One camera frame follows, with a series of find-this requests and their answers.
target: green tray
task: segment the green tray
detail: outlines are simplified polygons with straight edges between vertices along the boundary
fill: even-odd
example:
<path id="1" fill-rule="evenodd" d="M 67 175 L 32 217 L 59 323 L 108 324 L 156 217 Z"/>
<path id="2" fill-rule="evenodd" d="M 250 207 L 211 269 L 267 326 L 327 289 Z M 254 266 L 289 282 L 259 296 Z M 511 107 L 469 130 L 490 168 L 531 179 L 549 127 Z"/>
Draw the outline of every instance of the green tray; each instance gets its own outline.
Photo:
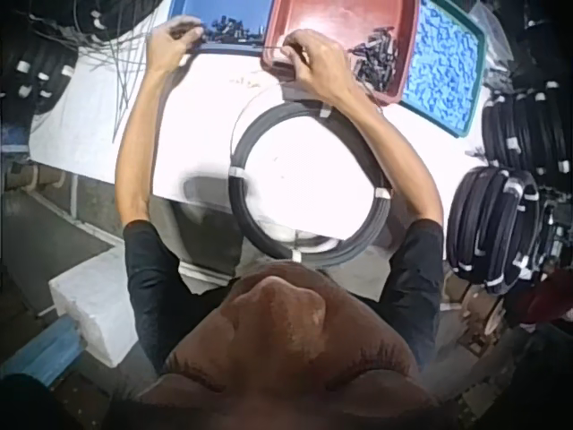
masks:
<path id="1" fill-rule="evenodd" d="M 472 123 L 474 122 L 475 110 L 477 108 L 477 102 L 479 101 L 480 91 L 482 89 L 483 69 L 485 67 L 485 54 L 487 53 L 487 39 L 485 38 L 485 33 L 483 33 L 483 30 L 475 22 L 472 21 L 469 15 L 464 11 L 462 11 L 455 4 L 451 3 L 449 0 L 428 0 L 428 1 L 434 3 L 445 14 L 449 15 L 450 18 L 452 18 L 454 21 L 459 22 L 463 27 L 474 33 L 474 35 L 477 37 L 478 57 L 475 66 L 477 67 L 478 74 L 477 74 L 477 79 L 474 82 L 474 87 L 472 88 L 472 95 L 474 96 L 474 99 L 472 101 L 472 110 L 469 114 L 464 130 L 459 131 L 458 129 L 454 129 L 449 125 L 443 124 L 438 117 L 433 115 L 432 112 L 428 112 L 421 106 L 418 106 L 411 102 L 406 102 L 405 100 L 401 100 L 400 105 L 414 111 L 419 116 L 424 117 L 428 121 L 431 121 L 438 127 L 446 130 L 448 133 L 456 137 L 465 137 L 469 133 L 469 129 L 471 128 Z"/>

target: black sleeve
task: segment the black sleeve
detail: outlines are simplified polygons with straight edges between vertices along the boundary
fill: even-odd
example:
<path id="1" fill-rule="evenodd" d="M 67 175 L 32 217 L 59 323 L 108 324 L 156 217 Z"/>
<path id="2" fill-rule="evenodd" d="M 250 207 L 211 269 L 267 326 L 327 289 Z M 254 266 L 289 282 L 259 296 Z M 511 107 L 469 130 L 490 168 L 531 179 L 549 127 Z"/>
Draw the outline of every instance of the black sleeve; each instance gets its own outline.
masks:
<path id="1" fill-rule="evenodd" d="M 227 295 L 228 288 L 193 294 L 179 274 L 179 259 L 151 223 L 124 229 L 128 290 L 141 347 L 160 371 L 172 349 Z"/>
<path id="2" fill-rule="evenodd" d="M 380 302 L 360 298 L 406 341 L 420 367 L 433 357 L 443 283 L 443 229 L 420 219 L 390 259 Z"/>

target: floor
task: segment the floor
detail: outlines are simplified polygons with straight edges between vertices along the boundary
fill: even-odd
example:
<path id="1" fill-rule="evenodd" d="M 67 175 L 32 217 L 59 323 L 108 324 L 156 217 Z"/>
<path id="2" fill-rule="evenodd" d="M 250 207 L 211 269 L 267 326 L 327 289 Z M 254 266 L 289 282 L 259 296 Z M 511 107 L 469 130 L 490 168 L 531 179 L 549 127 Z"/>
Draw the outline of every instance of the floor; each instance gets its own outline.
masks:
<path id="1" fill-rule="evenodd" d="M 70 211 L 72 176 L 63 185 L 49 185 L 39 192 L 64 211 Z M 77 217 L 106 232 L 121 236 L 115 211 L 112 185 L 85 177 L 78 178 Z M 164 241 L 184 262 L 228 275 L 261 258 L 244 240 L 230 214 L 153 198 L 151 217 Z M 397 222 L 399 210 L 393 209 L 388 230 L 354 260 L 329 270 L 340 285 L 359 295 L 378 298 L 389 272 L 391 249 L 399 243 L 403 229 Z M 109 245 L 59 219 L 54 213 L 20 191 L 4 195 L 4 264 L 21 288 L 33 313 L 51 306 L 47 282 L 55 275 L 109 248 Z M 185 280 L 192 289 L 203 290 L 195 279 Z M 48 321 L 54 312 L 42 317 Z M 478 360 L 457 344 L 464 330 L 458 311 L 442 312 L 436 358 L 420 376 L 424 387 L 441 399 L 452 398 L 488 374 L 495 374 L 511 359 L 516 345 L 513 332 L 502 338 L 495 354 Z M 139 344 L 116 369 L 109 369 L 84 353 L 75 370 L 108 394 L 127 389 L 137 392 L 153 382 L 155 375 Z"/>

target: white foam block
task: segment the white foam block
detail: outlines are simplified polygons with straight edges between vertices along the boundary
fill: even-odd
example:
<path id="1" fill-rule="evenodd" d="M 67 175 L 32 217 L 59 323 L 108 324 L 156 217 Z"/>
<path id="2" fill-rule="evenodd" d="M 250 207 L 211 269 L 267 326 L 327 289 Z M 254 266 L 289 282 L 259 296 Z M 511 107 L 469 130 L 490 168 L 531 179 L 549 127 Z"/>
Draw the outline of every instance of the white foam block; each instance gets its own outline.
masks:
<path id="1" fill-rule="evenodd" d="M 112 248 L 49 281 L 58 315 L 78 323 L 86 350 L 109 367 L 137 341 L 124 252 L 122 246 Z"/>

